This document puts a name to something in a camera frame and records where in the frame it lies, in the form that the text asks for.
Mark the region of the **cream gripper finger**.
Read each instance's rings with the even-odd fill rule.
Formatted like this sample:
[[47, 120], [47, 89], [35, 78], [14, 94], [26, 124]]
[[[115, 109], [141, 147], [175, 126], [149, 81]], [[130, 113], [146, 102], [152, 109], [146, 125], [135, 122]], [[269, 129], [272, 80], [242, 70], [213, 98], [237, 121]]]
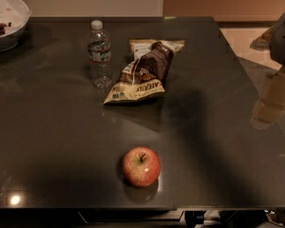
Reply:
[[253, 108], [250, 123], [255, 129], [267, 129], [284, 114], [284, 109], [276, 107], [274, 105], [265, 104], [262, 99], [259, 99], [256, 101]]
[[259, 97], [266, 105], [285, 109], [285, 67], [265, 76]]

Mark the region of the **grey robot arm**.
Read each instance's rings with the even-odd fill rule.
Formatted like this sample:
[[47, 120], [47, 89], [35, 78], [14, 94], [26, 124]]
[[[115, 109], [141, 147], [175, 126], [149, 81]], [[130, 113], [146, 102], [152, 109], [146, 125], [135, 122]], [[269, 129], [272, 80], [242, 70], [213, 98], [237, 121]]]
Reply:
[[267, 74], [253, 108], [251, 125], [266, 129], [285, 113], [285, 11], [273, 25], [269, 37], [270, 57], [281, 68]]

